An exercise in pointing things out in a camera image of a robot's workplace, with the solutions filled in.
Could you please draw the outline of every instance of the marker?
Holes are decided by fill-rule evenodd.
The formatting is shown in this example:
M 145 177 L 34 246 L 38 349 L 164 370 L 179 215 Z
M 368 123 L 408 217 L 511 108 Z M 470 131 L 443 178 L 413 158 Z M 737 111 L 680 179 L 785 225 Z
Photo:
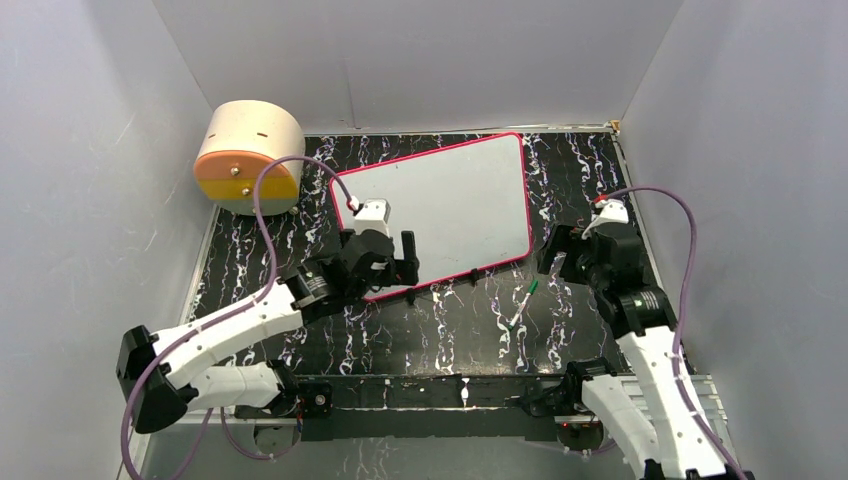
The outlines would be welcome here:
M 515 325 L 518 323 L 518 318 L 521 316 L 521 312 L 524 311 L 524 307 L 527 306 L 527 300 L 530 300 L 530 295 L 533 295 L 533 292 L 536 291 L 536 287 L 539 286 L 538 280 L 533 280 L 533 283 L 530 284 L 530 288 L 527 289 L 527 294 L 524 295 L 524 300 L 518 305 L 518 311 L 515 312 L 515 316 L 512 317 L 512 320 L 509 321 L 509 325 L 507 325 L 507 329 L 511 332 Z

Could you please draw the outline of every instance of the black clamp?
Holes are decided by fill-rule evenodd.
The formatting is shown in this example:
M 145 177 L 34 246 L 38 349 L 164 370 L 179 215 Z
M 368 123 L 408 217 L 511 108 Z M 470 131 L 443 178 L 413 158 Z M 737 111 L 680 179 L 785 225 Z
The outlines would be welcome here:
M 468 272 L 468 278 L 471 280 L 471 285 L 477 286 L 477 282 L 480 280 L 480 270 L 476 268 L 472 268 L 470 272 Z

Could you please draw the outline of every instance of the black and white patterned table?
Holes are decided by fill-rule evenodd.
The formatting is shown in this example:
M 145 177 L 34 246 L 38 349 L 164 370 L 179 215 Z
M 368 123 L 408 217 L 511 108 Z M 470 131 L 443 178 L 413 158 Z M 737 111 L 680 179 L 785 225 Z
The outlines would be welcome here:
M 479 137 L 314 137 L 307 139 L 306 154 L 341 171 Z M 608 133 L 524 134 L 523 139 L 535 249 L 552 224 L 585 225 L 592 198 L 625 186 Z M 281 275 L 310 255 L 339 248 L 327 184 L 326 176 L 305 167 L 297 211 L 269 218 Z M 243 298 L 266 281 L 268 252 L 258 233 L 250 217 L 219 214 L 195 296 L 195 316 Z M 522 322 L 507 330 L 534 278 L 534 265 L 531 255 L 481 273 L 476 286 L 469 279 L 432 285 L 418 294 L 414 306 L 402 299 L 353 305 L 343 314 L 252 345 L 229 363 L 284 359 L 298 375 L 512 376 L 558 373 L 571 360 L 605 355 L 621 368 L 622 357 L 589 291 L 553 275 L 536 274 L 539 289 Z

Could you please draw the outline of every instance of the enclosure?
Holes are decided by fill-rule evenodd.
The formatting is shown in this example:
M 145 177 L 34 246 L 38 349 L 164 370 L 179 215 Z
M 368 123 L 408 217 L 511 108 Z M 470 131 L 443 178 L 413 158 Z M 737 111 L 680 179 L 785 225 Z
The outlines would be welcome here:
M 4 7 L 0 458 L 7 477 L 122 475 L 125 402 L 114 365 L 123 332 L 178 325 L 259 285 L 261 252 L 245 253 L 254 223 L 219 212 L 192 178 L 212 111 L 238 99 L 289 110 L 307 135 L 307 155 L 329 149 L 342 169 L 517 131 L 530 167 L 534 247 L 550 222 L 590 215 L 595 194 L 648 184 L 678 192 L 701 227 L 684 341 L 715 381 L 740 462 L 757 478 L 841 478 L 848 470 L 838 401 L 848 334 L 839 254 L 848 224 L 839 187 L 848 174 L 839 153 L 848 126 L 848 4 L 11 0 Z M 309 201 L 305 188 L 301 199 Z M 685 217 L 650 193 L 635 203 L 657 280 L 676 299 L 689 245 Z M 335 228 L 325 213 L 326 205 L 315 205 L 304 225 Z M 295 245 L 311 248 L 306 231 L 293 235 Z M 309 375 L 399 375 L 409 365 L 439 374 L 442 327 L 462 353 L 451 358 L 451 373 L 556 376 L 569 359 L 601 353 L 621 365 L 588 291 L 565 284 L 544 289 L 536 329 L 511 337 L 506 353 L 499 337 L 474 337 L 475 325 L 490 318 L 486 309 L 512 302 L 505 292 L 529 268 L 490 272 L 476 287 L 437 286 L 444 304 L 419 304 L 426 309 L 413 315 L 419 332 L 393 327 L 409 313 L 404 305 L 312 332 L 326 327 L 337 348 L 348 335 L 357 339 L 347 372 L 333 345 L 314 335 L 303 348 L 275 337 L 237 361 L 288 355 Z M 546 314 L 562 301 L 573 323 Z M 568 341 L 557 340 L 565 334 Z M 374 341 L 367 352 L 366 338 Z M 422 339 L 427 346 L 419 348 Z M 170 475 L 197 429 L 192 417 L 134 436 L 148 478 Z M 238 429 L 252 440 L 252 425 Z M 360 438 L 305 442 L 267 463 L 239 456 L 213 425 L 183 478 L 631 475 L 617 451 L 583 462 L 555 445 L 498 434 L 410 438 L 374 428 Z

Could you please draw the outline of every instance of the table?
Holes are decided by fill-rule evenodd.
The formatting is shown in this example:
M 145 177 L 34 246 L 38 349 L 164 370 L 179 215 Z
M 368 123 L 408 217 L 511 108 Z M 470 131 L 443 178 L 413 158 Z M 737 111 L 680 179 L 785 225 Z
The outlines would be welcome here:
M 337 170 L 424 152 L 481 134 L 309 137 L 306 154 Z M 586 225 L 590 200 L 625 186 L 613 136 L 605 132 L 523 134 L 534 250 L 554 223 Z M 279 274 L 300 260 L 339 248 L 327 176 L 304 168 L 301 201 L 292 213 L 268 219 L 277 245 Z M 461 226 L 457 226 L 461 235 Z M 625 364 L 597 315 L 586 287 L 554 275 L 540 280 L 524 320 L 506 324 L 534 278 L 534 255 L 470 279 L 454 279 L 402 298 L 348 307 L 296 332 L 269 338 L 233 355 L 229 364 L 283 359 L 297 375 L 556 374 L 571 360 L 606 356 Z M 268 252 L 256 221 L 221 211 L 211 239 L 193 317 L 259 289 Z

